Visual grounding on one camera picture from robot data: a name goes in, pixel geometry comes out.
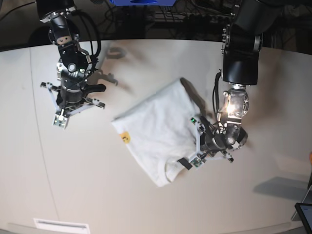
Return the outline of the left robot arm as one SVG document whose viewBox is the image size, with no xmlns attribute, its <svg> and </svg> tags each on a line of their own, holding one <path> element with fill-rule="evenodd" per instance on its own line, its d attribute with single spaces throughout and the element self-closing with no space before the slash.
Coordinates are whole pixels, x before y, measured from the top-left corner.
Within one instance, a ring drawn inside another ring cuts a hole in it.
<svg viewBox="0 0 312 234">
<path fill-rule="evenodd" d="M 206 130 L 206 151 L 225 152 L 240 137 L 249 108 L 246 87 L 256 85 L 258 79 L 262 38 L 257 17 L 265 8 L 258 0 L 243 0 L 231 23 L 223 28 L 222 69 L 216 74 L 213 90 L 216 123 Z"/>
</svg>

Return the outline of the blue robot base block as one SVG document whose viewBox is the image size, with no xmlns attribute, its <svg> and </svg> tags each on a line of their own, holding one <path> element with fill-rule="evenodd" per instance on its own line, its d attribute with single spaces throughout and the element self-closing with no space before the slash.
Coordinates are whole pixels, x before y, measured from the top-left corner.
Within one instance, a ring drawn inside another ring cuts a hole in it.
<svg viewBox="0 0 312 234">
<path fill-rule="evenodd" d="M 110 3 L 116 6 L 173 6 L 176 0 L 111 0 Z"/>
</svg>

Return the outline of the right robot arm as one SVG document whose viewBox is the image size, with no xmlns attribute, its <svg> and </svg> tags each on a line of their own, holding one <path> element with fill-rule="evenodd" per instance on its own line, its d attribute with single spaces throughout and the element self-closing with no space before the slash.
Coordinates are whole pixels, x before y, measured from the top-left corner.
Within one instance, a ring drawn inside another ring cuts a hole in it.
<svg viewBox="0 0 312 234">
<path fill-rule="evenodd" d="M 89 85 L 88 79 L 96 70 L 101 52 L 99 32 L 92 18 L 78 10 L 73 0 L 37 0 L 39 20 L 50 25 L 49 40 L 57 46 L 60 55 L 57 88 L 57 104 L 60 107 L 83 103 L 88 94 L 104 92 L 103 84 Z M 70 15 L 89 21 L 97 37 L 97 51 L 88 52 L 80 46 L 79 32 L 73 23 L 68 22 Z"/>
</svg>

